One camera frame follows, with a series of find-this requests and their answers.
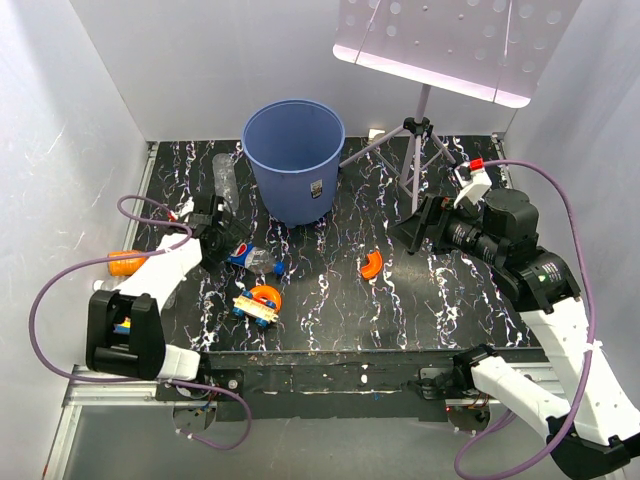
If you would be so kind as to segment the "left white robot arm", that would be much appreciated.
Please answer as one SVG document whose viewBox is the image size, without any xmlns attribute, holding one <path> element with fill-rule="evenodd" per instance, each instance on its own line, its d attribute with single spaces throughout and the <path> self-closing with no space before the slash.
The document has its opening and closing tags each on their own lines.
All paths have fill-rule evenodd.
<svg viewBox="0 0 640 480">
<path fill-rule="evenodd" d="M 92 371 L 142 380 L 178 380 L 193 400 L 213 386 L 198 352 L 165 341 L 161 313 L 189 272 L 209 273 L 249 236 L 230 204 L 216 195 L 198 195 L 179 218 L 192 231 L 165 227 L 154 255 L 113 290 L 100 289 L 88 306 L 86 364 Z"/>
</svg>

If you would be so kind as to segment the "clear plastic bottle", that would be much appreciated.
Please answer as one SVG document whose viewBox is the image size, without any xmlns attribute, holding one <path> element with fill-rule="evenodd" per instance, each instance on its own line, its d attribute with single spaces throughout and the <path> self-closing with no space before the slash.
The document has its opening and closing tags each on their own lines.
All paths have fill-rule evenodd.
<svg viewBox="0 0 640 480">
<path fill-rule="evenodd" d="M 113 277 L 105 280 L 96 280 L 93 283 L 92 288 L 93 288 L 93 291 L 99 291 L 99 290 L 112 291 L 117 289 L 121 283 L 123 283 L 122 279 Z"/>
</svg>

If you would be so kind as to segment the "orange juice bottle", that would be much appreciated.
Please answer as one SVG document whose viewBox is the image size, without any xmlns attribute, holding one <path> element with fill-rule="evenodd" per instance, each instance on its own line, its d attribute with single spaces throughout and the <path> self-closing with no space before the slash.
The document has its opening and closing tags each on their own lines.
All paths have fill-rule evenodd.
<svg viewBox="0 0 640 480">
<path fill-rule="evenodd" d="M 132 276 L 147 261 L 147 257 L 138 250 L 110 252 L 107 258 L 108 272 L 112 277 Z"/>
</svg>

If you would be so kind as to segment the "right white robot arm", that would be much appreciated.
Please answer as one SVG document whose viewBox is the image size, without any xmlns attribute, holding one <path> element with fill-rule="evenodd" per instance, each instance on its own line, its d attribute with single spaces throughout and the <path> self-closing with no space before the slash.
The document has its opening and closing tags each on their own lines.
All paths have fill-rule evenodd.
<svg viewBox="0 0 640 480">
<path fill-rule="evenodd" d="M 452 383 L 464 397 L 500 401 L 551 447 L 571 479 L 620 470 L 639 455 L 639 411 L 601 348 L 588 339 L 580 288 L 558 255 L 538 244 L 539 213 L 518 190 L 488 192 L 481 208 L 429 195 L 391 233 L 410 254 L 458 250 L 486 263 L 501 295 L 533 331 L 564 391 L 557 397 L 481 344 L 455 355 Z"/>
</svg>

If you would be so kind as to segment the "clear bottle white cap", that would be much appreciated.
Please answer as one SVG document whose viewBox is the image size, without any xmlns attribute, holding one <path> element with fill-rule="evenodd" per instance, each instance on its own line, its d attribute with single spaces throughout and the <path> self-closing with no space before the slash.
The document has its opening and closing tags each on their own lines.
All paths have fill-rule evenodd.
<svg viewBox="0 0 640 480">
<path fill-rule="evenodd" d="M 219 153 L 213 158 L 215 192 L 222 197 L 232 214 L 239 208 L 239 191 L 236 181 L 234 160 L 227 153 Z"/>
</svg>

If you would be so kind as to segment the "Pepsi plastic bottle blue cap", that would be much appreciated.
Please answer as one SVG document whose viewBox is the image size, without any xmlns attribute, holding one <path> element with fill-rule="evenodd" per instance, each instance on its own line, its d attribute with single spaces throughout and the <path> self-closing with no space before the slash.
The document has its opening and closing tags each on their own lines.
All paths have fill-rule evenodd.
<svg viewBox="0 0 640 480">
<path fill-rule="evenodd" d="M 282 275 L 285 270 L 284 264 L 277 261 L 270 252 L 252 243 L 239 244 L 227 257 L 227 261 L 257 275 L 268 273 Z"/>
</svg>

